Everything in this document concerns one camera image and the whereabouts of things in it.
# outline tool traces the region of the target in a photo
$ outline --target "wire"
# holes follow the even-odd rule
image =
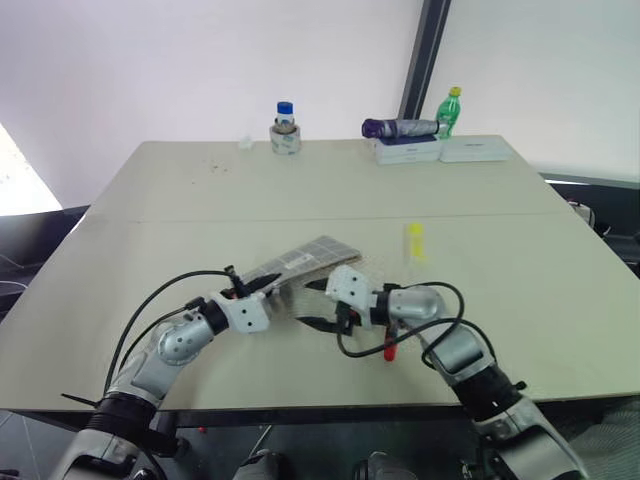
[[[6,283],[7,285],[18,285],[19,287],[24,288],[25,290],[29,288],[29,285],[26,285],[22,282],[13,282],[11,280],[0,280],[0,283]]]
[[[158,480],[167,480],[167,474],[165,473],[160,463],[158,463],[158,460],[156,460],[156,457],[154,457],[153,454],[146,448],[140,448],[140,450],[149,459],[149,463],[151,464],[153,469],[156,471]]]
[[[127,349],[125,354],[122,356],[122,360],[120,361],[120,368],[118,370],[122,370],[122,367],[124,366],[125,363],[127,363],[127,359],[129,358],[129,355],[131,355],[131,352],[133,352],[133,349],[136,348],[136,345],[138,345],[138,343],[140,343],[140,340],[142,340],[147,333],[149,333],[151,330],[153,330],[158,324],[164,322],[167,318],[171,318],[174,315],[178,315],[179,313],[182,313],[185,310],[186,309],[184,307],[183,308],[178,308],[178,309],[174,310],[173,312],[165,313],[163,316],[161,316],[157,320],[154,320],[153,322],[151,322],[151,324],[147,328],[145,328],[142,331],[142,333],[140,333],[140,335],[138,335],[136,337],[136,339],[129,346],[129,348]]]
[[[258,452],[262,444],[265,442],[265,440],[271,433],[272,428],[273,428],[273,425],[269,425],[267,426],[267,428],[265,428],[264,432],[262,432],[262,435],[260,435],[260,438],[258,438],[258,441],[256,442],[256,444],[253,446],[253,448],[249,452],[249,456],[247,458],[253,457]]]
[[[422,324],[419,327],[416,327],[416,328],[414,328],[412,330],[409,330],[408,332],[403,333],[402,335],[400,335],[399,337],[394,338],[393,340],[386,341],[382,345],[378,345],[377,347],[369,348],[368,350],[362,350],[360,352],[351,352],[351,351],[349,351],[349,350],[347,350],[345,348],[344,343],[342,341],[342,330],[343,330],[343,325],[342,324],[343,324],[343,322],[340,322],[340,326],[338,327],[338,332],[336,334],[336,338],[338,340],[338,348],[347,357],[362,358],[362,357],[368,357],[369,355],[373,355],[374,353],[382,352],[383,350],[385,350],[385,349],[387,349],[389,347],[392,347],[393,345],[397,345],[397,344],[399,344],[401,342],[404,342],[405,340],[408,340],[409,338],[411,338],[414,335],[426,330],[427,328],[434,327],[434,326],[440,325],[442,323],[458,322],[458,320],[461,320],[461,319],[459,319],[457,317],[451,317],[451,318],[441,318],[441,319],[438,319],[438,320],[433,320],[431,322]]]
[[[442,342],[445,338],[447,338],[448,335],[451,334],[451,332],[453,332],[453,330],[455,330],[458,325],[460,325],[460,321],[462,320],[462,316],[464,315],[464,309],[465,309],[465,303],[464,303],[464,297],[462,296],[462,293],[460,292],[460,290],[458,290],[456,287],[454,287],[453,285],[451,285],[450,283],[447,282],[425,282],[425,283],[416,283],[413,285],[408,285],[406,287],[402,287],[403,290],[407,289],[407,288],[411,288],[411,287],[417,287],[417,286],[423,286],[423,287],[445,287],[448,288],[449,290],[451,290],[456,297],[458,298],[458,313],[455,317],[452,318],[443,318],[443,319],[439,319],[439,320],[434,320],[432,322],[428,322],[425,323],[423,325],[420,325],[419,327],[416,327],[412,330],[409,330],[408,332],[400,335],[399,337],[396,337],[393,340],[390,341],[385,341],[382,345],[378,345],[377,347],[373,347],[370,348],[368,350],[362,350],[360,352],[351,352],[349,350],[346,349],[346,347],[344,346],[344,342],[342,340],[342,330],[344,329],[344,323],[346,321],[346,319],[342,316],[338,316],[338,329],[337,329],[337,334],[336,334],[336,340],[338,342],[338,349],[340,349],[340,351],[346,355],[347,357],[350,358],[362,358],[362,357],[367,357],[369,355],[373,355],[375,353],[378,352],[382,352],[383,350],[393,346],[393,345],[397,345],[400,342],[404,342],[405,340],[413,337],[414,335],[417,335],[418,333],[422,332],[423,330],[426,330],[429,327],[433,327],[436,325],[440,325],[442,323],[451,323],[451,326],[449,328],[447,328],[444,332],[442,332],[442,334],[437,337],[433,342],[430,343],[429,347],[427,347],[427,351],[431,352],[431,350],[433,350],[440,342]]]
[[[437,324],[433,323],[432,326],[439,325],[439,324],[442,324],[442,323],[449,323],[449,321],[450,321],[449,319],[435,320],[434,322],[438,322],[438,323]],[[496,357],[496,352],[495,352],[495,350],[493,348],[493,345],[491,344],[491,340],[489,340],[489,337],[487,336],[487,334],[484,333],[479,326],[477,326],[473,322],[470,322],[468,320],[464,320],[463,318],[460,319],[459,325],[465,325],[465,326],[473,329],[476,333],[478,333],[478,335],[480,335],[480,337],[482,338],[482,341],[487,345],[487,349],[489,350],[489,353],[491,353],[491,355],[495,359],[496,363],[498,363],[498,358]],[[425,348],[424,351],[422,352],[422,356],[421,356],[422,363],[424,363],[427,367],[429,367],[429,368],[431,368],[433,370],[435,370],[435,367],[433,366],[433,364],[431,362],[429,362],[427,360],[427,357],[433,351],[433,349],[437,346],[437,344],[434,345],[434,343],[436,341],[438,341],[440,338],[442,338],[443,335],[447,334],[447,331],[449,331],[449,330],[451,330],[451,327],[449,327],[447,330],[445,330],[442,335],[440,335],[438,338],[436,338],[436,340],[434,340],[432,343],[430,343],[429,346],[427,348]]]
[[[437,347],[443,340],[445,340],[449,335],[451,335],[451,333],[456,328],[458,328],[458,326],[460,326],[460,325],[466,325],[469,328],[471,328],[474,331],[476,331],[478,333],[478,335],[480,335],[482,340],[486,343],[489,352],[491,352],[491,355],[493,355],[493,357],[496,359],[496,362],[497,362],[496,354],[495,354],[495,351],[493,349],[493,345],[491,344],[491,341],[489,340],[489,337],[487,337],[487,335],[482,331],[482,329],[480,327],[478,327],[475,323],[472,323],[472,322],[470,322],[468,320],[464,320],[462,318],[462,316],[464,315],[464,311],[465,311],[465,302],[464,302],[464,297],[463,297],[462,293],[460,292],[460,290],[458,290],[456,287],[454,287],[450,283],[446,283],[446,282],[418,283],[418,284],[415,284],[415,285],[409,285],[407,287],[403,287],[403,289],[410,288],[410,287],[416,287],[416,286],[445,287],[445,288],[448,288],[449,290],[451,290],[456,295],[456,297],[458,298],[458,313],[457,313],[457,315],[455,317],[451,317],[451,318],[440,318],[440,319],[437,319],[437,320],[433,320],[431,322],[427,322],[427,323],[425,323],[423,325],[420,325],[419,327],[416,327],[416,328],[413,328],[413,329],[409,330],[408,332],[400,335],[399,337],[396,337],[395,339],[393,339],[391,341],[385,341],[385,343],[383,343],[382,345],[378,345],[377,347],[373,347],[373,348],[370,348],[370,349],[367,349],[367,350],[362,350],[360,352],[349,351],[344,346],[344,342],[343,342],[343,339],[342,339],[342,331],[344,330],[343,327],[344,327],[344,323],[345,323],[346,319],[343,316],[338,316],[338,328],[337,328],[337,333],[336,333],[336,339],[337,339],[338,348],[340,349],[340,351],[344,355],[346,355],[347,357],[350,357],[350,358],[367,357],[369,355],[373,355],[375,353],[381,352],[381,351],[385,350],[386,348],[389,348],[389,347],[391,347],[393,345],[397,345],[400,342],[404,342],[405,340],[407,340],[407,339],[409,339],[409,338],[411,338],[413,336],[418,336],[418,338],[420,339],[422,345],[424,346],[424,344],[426,343],[426,340],[421,335],[421,332],[423,332],[424,330],[427,330],[427,329],[429,329],[431,327],[435,327],[436,325],[442,325],[442,324],[445,324],[445,323],[450,323],[451,326],[449,328],[447,328],[438,337],[436,337],[435,340],[430,342],[424,348],[424,351],[422,352],[422,356],[421,356],[422,363],[424,363],[426,366],[428,366],[431,369],[435,369],[433,364],[427,360],[427,357],[429,356],[429,354],[433,351],[433,349],[435,347]]]
[[[16,266],[16,267],[18,267],[18,268],[25,268],[25,266],[24,266],[24,265],[20,265],[19,263],[14,262],[14,261],[13,261],[13,260],[11,260],[9,257],[7,257],[6,255],[3,255],[3,254],[1,254],[1,253],[0,253],[0,258],[4,258],[7,262],[9,262],[10,264],[12,264],[12,265],[14,265],[14,266]]]
[[[160,285],[156,290],[153,291],[151,295],[149,295],[144,300],[144,302],[140,304],[140,306],[136,309],[136,311],[133,312],[133,315],[125,325],[124,330],[122,330],[122,333],[120,334],[120,339],[118,340],[118,344],[116,345],[116,349],[113,352],[113,357],[111,358],[111,363],[109,364],[109,370],[107,371],[107,377],[104,382],[104,394],[107,393],[107,390],[109,390],[109,386],[111,385],[113,374],[115,372],[116,366],[118,365],[118,357],[120,357],[120,352],[122,352],[122,347],[124,346],[124,342],[127,338],[127,335],[129,334],[131,327],[133,327],[133,324],[138,319],[138,317],[140,316],[142,311],[145,309],[145,307],[149,305],[154,298],[160,295],[164,290],[166,290],[171,285],[178,283],[179,281],[184,280],[185,278],[197,277],[197,276],[203,276],[203,275],[217,275],[221,277],[232,278],[231,274],[227,272],[223,272],[221,270],[196,270],[193,272],[183,273],[182,275],[178,275],[177,277],[174,277],[171,280],[168,280],[162,285]]]

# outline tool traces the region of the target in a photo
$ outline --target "green bottle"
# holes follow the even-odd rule
[[[458,120],[458,115],[460,115],[460,99],[458,97],[460,97],[461,92],[462,89],[460,87],[451,87],[449,96],[438,107],[436,119],[449,126],[444,132],[438,135],[441,139],[451,136],[453,126],[456,124],[456,120]]]

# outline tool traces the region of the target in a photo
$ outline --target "table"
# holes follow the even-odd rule
[[[404,227],[425,228],[427,263],[408,267]],[[138,304],[179,273],[249,271],[327,234],[361,250],[376,282],[443,280],[467,300],[501,367],[536,400],[640,391],[640,282],[514,152],[504,162],[376,165],[363,140],[142,144],[0,324],[0,408],[86,410]],[[185,300],[225,287],[195,278],[151,304],[131,338]],[[180,375],[163,408],[251,411],[454,405],[417,342],[393,363],[342,356],[332,335],[292,320],[328,313],[294,289],[269,331],[225,332]],[[454,299],[445,294],[451,308]],[[357,332],[353,348],[379,343]]]

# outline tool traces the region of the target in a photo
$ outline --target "black pole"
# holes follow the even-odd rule
[[[398,118],[418,119],[436,63],[451,0],[424,0]]]

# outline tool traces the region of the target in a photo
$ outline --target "yellow marker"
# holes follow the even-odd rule
[[[424,263],[427,256],[424,253],[424,225],[410,223],[407,225],[407,253],[409,261]]]

